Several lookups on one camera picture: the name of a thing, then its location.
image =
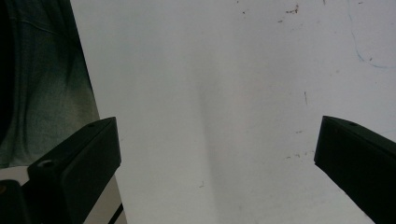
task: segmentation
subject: white panel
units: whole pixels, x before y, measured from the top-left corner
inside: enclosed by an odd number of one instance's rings
[[[396,140],[394,1],[73,0],[129,223],[372,223],[323,115]]]

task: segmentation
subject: gray cloth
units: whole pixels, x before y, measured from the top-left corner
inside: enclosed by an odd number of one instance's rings
[[[28,165],[99,119],[70,2],[6,4],[15,42],[15,87],[0,168]]]

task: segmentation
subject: dark fabric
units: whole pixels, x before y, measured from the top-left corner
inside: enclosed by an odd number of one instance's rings
[[[6,4],[14,37],[15,84],[0,168],[28,165],[99,119],[70,2]]]
[[[0,144],[12,117],[12,92],[14,91],[14,40],[11,22],[4,0],[0,1],[0,27],[2,27],[2,41],[0,41]]]

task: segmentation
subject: scuff mark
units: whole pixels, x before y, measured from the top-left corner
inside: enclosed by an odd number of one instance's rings
[[[306,97],[306,91],[304,92],[304,97],[305,97],[305,104],[308,105],[308,98]]]

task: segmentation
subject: dirt speck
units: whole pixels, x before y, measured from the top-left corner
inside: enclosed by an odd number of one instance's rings
[[[296,7],[294,8],[294,10],[290,10],[290,11],[286,11],[286,13],[290,13],[290,14],[297,14],[298,13],[298,4],[296,5]]]

